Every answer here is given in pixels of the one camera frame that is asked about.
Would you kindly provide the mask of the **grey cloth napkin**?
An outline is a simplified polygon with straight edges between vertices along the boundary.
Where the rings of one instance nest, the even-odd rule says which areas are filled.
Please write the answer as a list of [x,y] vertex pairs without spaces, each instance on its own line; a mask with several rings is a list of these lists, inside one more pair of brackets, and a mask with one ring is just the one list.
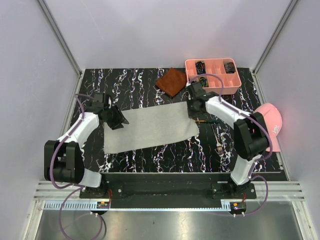
[[124,110],[122,113],[129,124],[116,130],[104,125],[105,154],[173,144],[200,132],[198,125],[188,116],[186,102]]

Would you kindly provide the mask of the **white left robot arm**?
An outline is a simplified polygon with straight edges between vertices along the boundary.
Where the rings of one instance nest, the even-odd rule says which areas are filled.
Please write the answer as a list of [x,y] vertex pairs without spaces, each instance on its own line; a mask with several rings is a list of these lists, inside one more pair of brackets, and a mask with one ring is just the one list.
[[49,140],[44,145],[44,178],[56,189],[75,185],[90,188],[95,197],[103,198],[108,186],[101,173],[85,168],[83,145],[99,126],[107,124],[111,130],[118,130],[129,122],[109,94],[77,93],[74,98],[80,107],[78,119],[57,140]]

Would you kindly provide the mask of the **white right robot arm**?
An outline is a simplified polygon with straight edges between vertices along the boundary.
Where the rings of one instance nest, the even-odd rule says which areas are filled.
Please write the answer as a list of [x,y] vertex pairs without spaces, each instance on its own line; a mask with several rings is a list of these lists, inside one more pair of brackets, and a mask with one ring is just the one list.
[[201,114],[216,116],[233,129],[234,149],[237,159],[223,193],[239,198],[251,181],[256,162],[263,160],[266,150],[273,150],[264,116],[249,113],[225,101],[215,92],[206,92],[198,82],[188,83],[187,110],[190,118]]

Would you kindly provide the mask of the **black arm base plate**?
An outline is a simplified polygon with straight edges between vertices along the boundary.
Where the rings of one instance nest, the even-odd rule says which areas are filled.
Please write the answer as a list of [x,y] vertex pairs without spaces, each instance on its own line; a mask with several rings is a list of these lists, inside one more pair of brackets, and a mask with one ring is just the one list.
[[138,181],[107,182],[103,188],[87,187],[80,193],[82,199],[124,199],[132,196],[182,196],[195,195],[213,199],[254,200],[257,198],[253,183],[238,192],[232,192],[227,183],[200,181]]

